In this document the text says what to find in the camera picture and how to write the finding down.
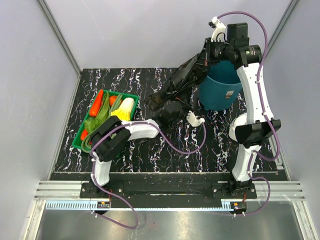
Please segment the black trash bag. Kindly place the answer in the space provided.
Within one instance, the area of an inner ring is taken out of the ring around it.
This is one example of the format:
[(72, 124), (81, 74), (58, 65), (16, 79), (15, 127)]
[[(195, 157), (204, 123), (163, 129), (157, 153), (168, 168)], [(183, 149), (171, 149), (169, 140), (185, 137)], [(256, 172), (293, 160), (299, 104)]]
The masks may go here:
[(208, 71), (209, 67), (205, 65), (205, 50), (202, 50), (180, 65), (159, 91), (145, 99), (145, 104), (151, 111), (158, 111), (158, 114), (171, 102), (180, 102), (191, 111), (192, 88), (203, 82)]

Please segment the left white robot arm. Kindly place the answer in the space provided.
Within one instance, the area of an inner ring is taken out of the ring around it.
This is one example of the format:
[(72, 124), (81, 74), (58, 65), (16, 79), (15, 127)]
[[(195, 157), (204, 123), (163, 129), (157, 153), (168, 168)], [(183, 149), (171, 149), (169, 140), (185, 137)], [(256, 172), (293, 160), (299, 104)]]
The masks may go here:
[(109, 117), (89, 138), (95, 163), (91, 175), (91, 179), (95, 182), (91, 185), (91, 192), (98, 198), (107, 195), (112, 161), (121, 153), (128, 141), (154, 139), (160, 132), (165, 132), (185, 118), (192, 109), (183, 102), (173, 101), (158, 115), (144, 120), (142, 124), (120, 120), (117, 116)]

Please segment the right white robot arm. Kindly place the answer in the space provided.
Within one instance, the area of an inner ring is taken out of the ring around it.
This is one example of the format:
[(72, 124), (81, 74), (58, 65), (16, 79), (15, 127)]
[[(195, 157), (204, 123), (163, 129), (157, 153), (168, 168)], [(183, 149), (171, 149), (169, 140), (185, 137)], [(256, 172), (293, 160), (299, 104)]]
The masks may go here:
[(281, 127), (269, 107), (263, 78), (263, 53), (258, 45), (251, 45), (245, 22), (224, 25), (217, 17), (208, 23), (213, 28), (211, 38), (205, 40), (205, 65), (230, 62), (242, 84), (246, 113), (230, 125), (229, 135), (238, 142), (238, 153), (226, 186), (222, 189), (239, 198), (253, 187), (252, 170), (262, 143)]

